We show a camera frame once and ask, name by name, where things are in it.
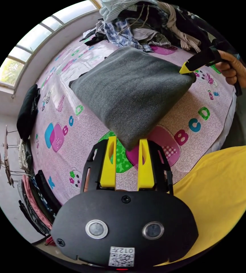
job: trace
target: hand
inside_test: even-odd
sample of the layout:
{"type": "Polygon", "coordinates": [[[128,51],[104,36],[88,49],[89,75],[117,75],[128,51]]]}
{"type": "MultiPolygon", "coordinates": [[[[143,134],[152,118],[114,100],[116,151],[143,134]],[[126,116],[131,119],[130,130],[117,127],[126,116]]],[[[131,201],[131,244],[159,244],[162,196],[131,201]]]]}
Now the hand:
{"type": "Polygon", "coordinates": [[[237,80],[241,88],[246,88],[246,68],[233,55],[219,50],[222,59],[228,61],[216,64],[216,68],[225,76],[226,82],[234,85],[237,80]]]}

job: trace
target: screw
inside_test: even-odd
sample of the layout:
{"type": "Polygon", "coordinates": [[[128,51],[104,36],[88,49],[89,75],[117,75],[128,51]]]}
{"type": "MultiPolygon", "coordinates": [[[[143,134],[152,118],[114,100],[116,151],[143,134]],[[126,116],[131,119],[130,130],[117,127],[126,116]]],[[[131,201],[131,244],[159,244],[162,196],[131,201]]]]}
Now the screw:
{"type": "Polygon", "coordinates": [[[57,239],[57,243],[60,247],[64,247],[65,246],[65,242],[62,239],[57,239]]]}
{"type": "Polygon", "coordinates": [[[131,198],[128,195],[124,195],[121,200],[123,203],[127,204],[131,201],[131,198]]]}

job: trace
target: gray knit fabric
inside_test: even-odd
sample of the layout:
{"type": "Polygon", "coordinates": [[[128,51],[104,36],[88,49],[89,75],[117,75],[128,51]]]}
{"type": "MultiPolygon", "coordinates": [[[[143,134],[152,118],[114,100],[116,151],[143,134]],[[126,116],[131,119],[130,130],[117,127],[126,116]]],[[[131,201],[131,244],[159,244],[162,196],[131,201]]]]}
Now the gray knit fabric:
{"type": "Polygon", "coordinates": [[[69,87],[126,150],[146,138],[196,81],[193,73],[133,47],[122,47],[69,87]]]}

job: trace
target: yellow fabric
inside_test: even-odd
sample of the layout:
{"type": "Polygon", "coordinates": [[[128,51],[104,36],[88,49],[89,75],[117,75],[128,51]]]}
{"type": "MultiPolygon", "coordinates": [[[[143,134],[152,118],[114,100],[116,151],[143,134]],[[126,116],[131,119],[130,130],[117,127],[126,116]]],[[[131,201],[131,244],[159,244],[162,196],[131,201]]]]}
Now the yellow fabric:
{"type": "Polygon", "coordinates": [[[192,249],[180,259],[184,260],[219,242],[245,212],[246,146],[203,156],[174,185],[174,195],[191,209],[199,231],[192,249]]]}

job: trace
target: bed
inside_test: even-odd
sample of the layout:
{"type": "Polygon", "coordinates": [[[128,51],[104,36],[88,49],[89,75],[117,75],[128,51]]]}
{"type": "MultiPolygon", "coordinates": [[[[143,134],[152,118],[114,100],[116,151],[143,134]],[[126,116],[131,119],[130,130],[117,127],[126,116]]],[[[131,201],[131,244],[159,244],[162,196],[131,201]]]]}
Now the bed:
{"type": "MultiPolygon", "coordinates": [[[[118,49],[107,40],[93,46],[78,37],[38,78],[38,115],[30,136],[34,172],[42,170],[55,197],[64,204],[79,194],[84,164],[94,144],[114,135],[68,87],[118,49]]],[[[182,66],[191,53],[152,47],[156,57],[182,66]]],[[[149,135],[163,147],[177,183],[206,153],[223,145],[236,107],[234,87],[214,67],[196,71],[197,81],[149,135]]],[[[116,188],[137,190],[138,149],[117,142],[116,188]]]]}

